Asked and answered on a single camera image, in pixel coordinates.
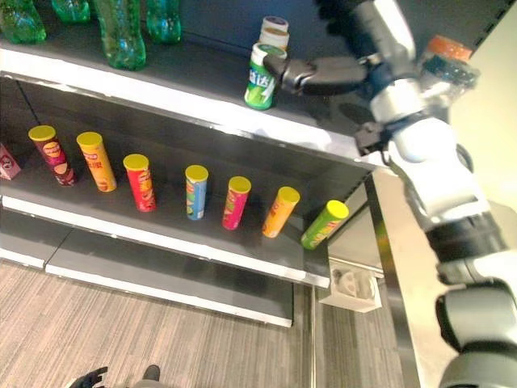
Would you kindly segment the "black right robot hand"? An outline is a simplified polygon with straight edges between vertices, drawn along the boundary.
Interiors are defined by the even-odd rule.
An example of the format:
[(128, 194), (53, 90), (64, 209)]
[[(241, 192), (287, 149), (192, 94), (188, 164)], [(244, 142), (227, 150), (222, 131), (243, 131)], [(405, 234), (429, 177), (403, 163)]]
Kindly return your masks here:
[(311, 61), (268, 54), (266, 70), (279, 87), (296, 95), (339, 95), (365, 85), (374, 96), (397, 80), (415, 77), (415, 46), (397, 1), (316, 1), (331, 36), (349, 54)]

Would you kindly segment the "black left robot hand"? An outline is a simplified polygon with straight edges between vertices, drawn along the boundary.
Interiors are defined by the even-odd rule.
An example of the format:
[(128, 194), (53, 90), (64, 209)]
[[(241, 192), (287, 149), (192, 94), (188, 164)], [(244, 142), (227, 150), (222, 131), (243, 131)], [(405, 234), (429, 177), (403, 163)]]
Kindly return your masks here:
[(94, 388), (101, 383), (101, 387), (104, 387), (103, 376), (108, 371), (107, 366), (92, 370), (81, 377), (76, 378), (72, 382), (68, 383), (66, 388)]

